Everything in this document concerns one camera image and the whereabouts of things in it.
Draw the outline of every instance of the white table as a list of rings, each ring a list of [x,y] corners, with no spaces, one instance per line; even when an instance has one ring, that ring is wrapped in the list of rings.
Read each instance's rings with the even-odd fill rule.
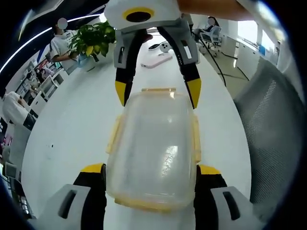
[[[148,51],[153,43],[141,47],[131,93],[148,87],[176,87],[187,93],[175,56],[154,69],[140,66],[143,58],[160,53]],[[202,163],[219,169],[228,185],[249,197],[250,159],[239,114],[222,80],[203,56],[198,70],[202,90],[195,113],[200,123]],[[65,184],[72,184],[84,166],[107,162],[105,149],[122,111],[111,65],[89,73],[77,69],[61,84],[34,126],[23,161],[22,184],[37,217],[48,198]],[[193,206],[161,215],[116,205],[107,195],[104,225],[106,230],[192,229],[195,218]]]

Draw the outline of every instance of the green leaves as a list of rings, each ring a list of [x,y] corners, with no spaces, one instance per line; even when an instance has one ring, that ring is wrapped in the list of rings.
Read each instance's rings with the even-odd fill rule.
[[[115,30],[109,22],[96,23],[94,25],[83,25],[78,30],[70,44],[70,49],[76,50],[79,54],[99,54],[103,56],[109,51],[109,43],[114,43]]]

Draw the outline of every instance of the black cable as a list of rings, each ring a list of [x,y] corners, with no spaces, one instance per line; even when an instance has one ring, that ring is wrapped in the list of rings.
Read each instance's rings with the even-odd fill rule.
[[[221,75],[222,75],[222,78],[223,78],[225,87],[227,87],[227,86],[226,86],[226,80],[225,80],[224,74],[222,73],[222,70],[221,70],[220,66],[219,66],[219,65],[217,64],[217,62],[215,61],[215,58],[213,57],[213,55],[211,54],[211,52],[209,51],[209,49],[207,48],[207,46],[204,44],[203,40],[202,40],[197,34],[195,34],[194,32],[192,32],[192,34],[194,34],[195,40],[201,41],[202,45],[203,45],[204,47],[206,47],[208,53],[209,53],[210,56],[212,57],[213,61],[215,62],[217,68],[219,69],[219,71],[220,71],[220,73],[221,73]]]

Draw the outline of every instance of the plastic food container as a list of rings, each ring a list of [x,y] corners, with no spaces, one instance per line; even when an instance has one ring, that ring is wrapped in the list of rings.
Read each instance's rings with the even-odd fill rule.
[[[131,95],[108,146],[106,192],[128,207],[186,207],[195,196],[200,153],[194,127],[187,95],[172,89]]]

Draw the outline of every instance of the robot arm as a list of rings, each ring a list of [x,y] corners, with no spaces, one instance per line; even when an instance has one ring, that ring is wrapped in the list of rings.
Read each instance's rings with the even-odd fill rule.
[[[188,22],[181,18],[176,0],[111,0],[105,9],[109,23],[117,28],[114,65],[117,68],[115,88],[125,106],[132,88],[136,61],[147,31],[157,27],[172,46],[178,60],[193,108],[197,107],[201,79],[196,68],[197,46],[191,37]],[[189,58],[185,46],[190,50]]]

